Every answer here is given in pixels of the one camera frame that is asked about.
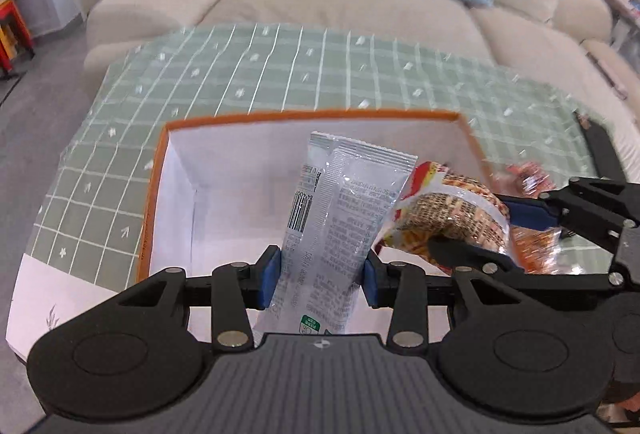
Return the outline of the red noodle snack bag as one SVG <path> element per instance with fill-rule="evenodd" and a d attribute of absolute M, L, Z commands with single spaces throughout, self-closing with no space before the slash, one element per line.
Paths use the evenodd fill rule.
<path fill-rule="evenodd" d="M 479 180 L 427 161 L 412 173 L 393 223 L 374 248 L 401 250 L 446 270 L 427 245 L 431 238 L 443 236 L 510 255 L 515 264 L 532 274 L 560 272 L 561 229 L 518 224 L 519 217 Z"/>

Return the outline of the silver snack packet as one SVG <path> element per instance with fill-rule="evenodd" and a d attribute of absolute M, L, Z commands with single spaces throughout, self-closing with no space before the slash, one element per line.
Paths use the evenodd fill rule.
<path fill-rule="evenodd" d="M 364 261 L 417 160 L 357 139 L 310 134 L 286 224 L 281 275 L 257 319 L 258 338 L 345 332 Z"/>

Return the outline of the red meat snack packet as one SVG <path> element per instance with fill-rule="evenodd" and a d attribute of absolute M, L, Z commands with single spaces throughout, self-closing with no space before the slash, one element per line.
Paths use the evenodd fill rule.
<path fill-rule="evenodd" d="M 523 197 L 535 199 L 555 188 L 550 175 L 536 162 L 510 164 L 506 172 L 510 174 L 516 192 Z"/>

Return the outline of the black notebook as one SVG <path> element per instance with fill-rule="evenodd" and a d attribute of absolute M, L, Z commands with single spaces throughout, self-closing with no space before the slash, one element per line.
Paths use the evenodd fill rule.
<path fill-rule="evenodd" d="M 614 182 L 626 182 L 622 162 L 606 128 L 583 112 L 575 111 L 574 117 L 584 136 L 597 176 Z"/>

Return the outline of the orange storage box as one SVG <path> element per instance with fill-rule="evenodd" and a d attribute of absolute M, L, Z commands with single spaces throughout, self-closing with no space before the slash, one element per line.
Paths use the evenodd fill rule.
<path fill-rule="evenodd" d="M 491 168 L 469 124 L 445 110 L 321 110 L 203 116 L 160 133 L 138 268 L 208 276 L 281 244 L 308 137 L 318 131 L 435 161 L 484 184 Z"/>

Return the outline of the beige sofa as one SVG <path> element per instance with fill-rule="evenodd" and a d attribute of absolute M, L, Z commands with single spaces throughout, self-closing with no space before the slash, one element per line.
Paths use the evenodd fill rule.
<path fill-rule="evenodd" d="M 99 83 L 128 50 L 223 21 L 309 24 L 500 64 L 577 96 L 613 124 L 620 151 L 639 148 L 639 80 L 608 44 L 603 0 L 102 0 L 88 18 L 86 72 Z"/>

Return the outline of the red orange stool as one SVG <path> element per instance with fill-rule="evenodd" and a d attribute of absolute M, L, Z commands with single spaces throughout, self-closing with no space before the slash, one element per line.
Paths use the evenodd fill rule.
<path fill-rule="evenodd" d="M 35 57 L 34 40 L 16 4 L 17 0 L 1 0 L 1 77 L 14 78 L 13 61 L 20 53 Z"/>

